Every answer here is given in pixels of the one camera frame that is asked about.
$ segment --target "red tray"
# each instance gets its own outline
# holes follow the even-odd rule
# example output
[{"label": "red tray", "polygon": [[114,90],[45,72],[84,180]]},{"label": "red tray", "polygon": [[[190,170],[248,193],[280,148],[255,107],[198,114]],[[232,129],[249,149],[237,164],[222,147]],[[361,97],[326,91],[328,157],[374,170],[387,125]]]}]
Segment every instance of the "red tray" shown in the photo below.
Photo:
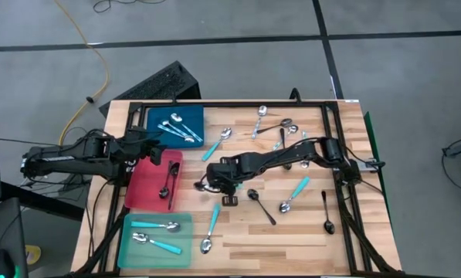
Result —
[{"label": "red tray", "polygon": [[[174,190],[171,190],[172,177],[168,177],[167,198],[160,198],[158,193],[163,188],[168,173],[168,164],[170,161],[180,163],[178,175],[175,180]],[[177,200],[177,187],[181,178],[182,170],[182,152],[165,150],[161,155],[161,163],[156,166],[150,162],[149,158],[140,160],[132,173],[131,182],[127,187],[125,195],[125,206],[130,209],[142,209],[152,212],[172,212]],[[174,194],[171,202],[171,208],[168,210],[170,195]]]}]

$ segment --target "tray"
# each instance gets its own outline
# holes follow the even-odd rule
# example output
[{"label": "tray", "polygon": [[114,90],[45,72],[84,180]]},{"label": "tray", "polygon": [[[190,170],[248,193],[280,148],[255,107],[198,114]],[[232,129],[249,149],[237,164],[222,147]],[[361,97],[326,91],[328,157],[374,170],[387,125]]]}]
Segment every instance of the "tray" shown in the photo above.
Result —
[{"label": "tray", "polygon": [[[181,179],[182,158],[182,152],[180,151],[165,150],[161,154],[161,163],[158,166],[152,164],[149,158],[140,160],[127,187],[125,206],[130,209],[142,209],[144,211],[173,212],[177,200],[177,188]],[[170,161],[180,163],[180,167],[175,179],[174,190],[172,191],[171,188],[173,179],[170,176],[168,178],[168,190],[170,190],[170,193],[167,198],[162,199],[158,193],[164,186]],[[168,209],[170,194],[174,194],[174,196],[171,207]]]},{"label": "tray", "polygon": [[[133,221],[167,224],[176,222],[178,232],[168,232],[165,228],[134,228]],[[132,239],[134,232],[148,234],[150,239],[182,249],[177,255],[153,244],[140,244]],[[120,242],[117,265],[120,268],[189,268],[192,256],[192,217],[188,213],[128,214],[124,219],[124,229]]]},{"label": "tray", "polygon": [[[170,119],[172,113],[181,116],[183,124],[194,131],[202,139],[202,142],[196,139],[194,143],[185,142],[184,138],[159,129],[157,126],[161,121]],[[190,135],[180,124],[174,124],[174,126]],[[151,108],[147,111],[146,130],[149,134],[162,131],[162,135],[157,137],[157,140],[170,149],[202,147],[205,144],[204,108],[201,105]]]}]

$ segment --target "wooden tabletop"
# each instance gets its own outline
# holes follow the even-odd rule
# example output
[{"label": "wooden tabletop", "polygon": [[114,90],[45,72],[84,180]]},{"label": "wooden tabletop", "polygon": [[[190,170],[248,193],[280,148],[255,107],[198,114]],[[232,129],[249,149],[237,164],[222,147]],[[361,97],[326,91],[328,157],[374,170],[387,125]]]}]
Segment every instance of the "wooden tabletop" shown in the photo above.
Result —
[{"label": "wooden tabletop", "polygon": [[[371,158],[371,146],[360,104],[339,101],[338,106],[348,147],[361,158]],[[116,137],[124,135],[128,107],[128,100],[112,101],[105,125],[106,132]],[[300,129],[297,134],[291,134],[286,139],[287,145],[298,141],[302,130],[306,131],[309,137],[325,135],[320,109],[314,107],[269,107],[268,114],[262,119],[261,127],[278,124],[286,117],[292,118]],[[301,168],[299,164],[294,164],[290,171],[282,168],[269,169],[263,175],[244,182],[243,190],[237,192],[239,205],[222,207],[213,232],[213,246],[210,253],[202,255],[199,252],[200,242],[208,232],[213,205],[221,202],[222,195],[198,192],[194,190],[193,184],[203,176],[206,165],[217,162],[221,156],[233,156],[246,151],[271,151],[273,145],[280,139],[279,130],[274,129],[260,134],[253,141],[250,137],[256,120],[256,108],[207,107],[205,108],[205,146],[194,150],[183,150],[184,164],[181,170],[180,189],[175,200],[175,211],[190,212],[193,217],[195,239],[191,268],[121,270],[121,275],[350,274],[331,170],[320,168],[314,163],[311,163],[308,169]],[[203,162],[202,155],[219,139],[221,129],[224,127],[232,128],[232,136],[218,147],[207,162]],[[305,176],[310,177],[309,185],[293,201],[292,209],[287,214],[279,213],[279,204],[290,197]],[[380,187],[376,174],[363,174],[363,179]],[[93,178],[88,195],[90,212],[104,182],[100,177]],[[259,192],[262,204],[275,218],[277,225],[271,225],[259,205],[247,198],[248,188],[254,188]],[[366,236],[391,266],[400,269],[383,196],[362,184],[357,185],[356,189]],[[336,226],[336,232],[332,236],[323,229],[325,213],[321,199],[322,190],[327,192],[330,220]],[[113,187],[107,186],[99,197],[93,233],[95,246],[101,242],[105,233],[112,191]],[[117,212],[123,204],[124,197],[120,197]],[[350,201],[347,201],[347,206],[350,209]],[[131,210],[131,213],[142,212]],[[352,239],[357,267],[362,270],[359,243],[353,234]],[[90,231],[85,213],[72,270],[77,270],[86,262],[89,240]],[[114,267],[116,251],[117,237],[110,245],[107,270],[112,270]]]}]

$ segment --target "gray floor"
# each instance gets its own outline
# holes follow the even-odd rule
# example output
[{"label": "gray floor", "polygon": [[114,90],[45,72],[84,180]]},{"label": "gray floor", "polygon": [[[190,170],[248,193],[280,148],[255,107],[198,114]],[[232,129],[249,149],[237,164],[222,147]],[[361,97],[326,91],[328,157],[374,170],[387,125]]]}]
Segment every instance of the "gray floor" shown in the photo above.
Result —
[{"label": "gray floor", "polygon": [[[113,3],[109,12],[99,15],[91,8],[96,1],[63,2],[90,42],[319,33],[314,7],[305,0]],[[330,34],[461,30],[461,1],[320,3]],[[0,46],[68,43],[80,43],[80,37],[53,2],[0,0]],[[461,277],[461,191],[451,186],[440,166],[441,147],[461,138],[461,37],[331,45],[345,98],[361,100],[364,112],[373,117],[381,157],[387,162],[389,208],[404,270]],[[198,79],[206,99],[286,98],[294,86],[304,98],[334,98],[319,41],[101,52],[112,80],[99,104],[174,60]],[[100,62],[88,50],[0,53],[0,137],[56,142],[63,125],[103,78]],[[90,129],[103,123],[99,112],[90,108],[75,125]],[[77,136],[80,131],[67,140]],[[22,181],[20,156],[28,148],[0,143],[5,181]],[[461,183],[461,159],[449,161],[448,168]],[[44,249],[33,276],[65,273],[78,224],[28,210],[24,227],[26,242]],[[36,227],[42,232],[31,232]],[[47,242],[43,233],[57,240]]]}]

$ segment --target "green tray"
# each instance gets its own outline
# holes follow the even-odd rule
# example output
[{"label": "green tray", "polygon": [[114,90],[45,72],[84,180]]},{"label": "green tray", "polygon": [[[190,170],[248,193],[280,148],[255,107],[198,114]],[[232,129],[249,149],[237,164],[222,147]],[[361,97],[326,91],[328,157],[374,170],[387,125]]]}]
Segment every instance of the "green tray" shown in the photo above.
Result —
[{"label": "green tray", "polygon": [[[133,221],[159,224],[177,222],[181,229],[178,232],[169,232],[165,228],[133,228]],[[120,268],[189,268],[192,230],[192,217],[188,213],[128,214],[124,219],[117,265]],[[182,253],[177,255],[149,242],[140,244],[132,239],[133,232],[148,234],[150,239],[182,249]]]}]

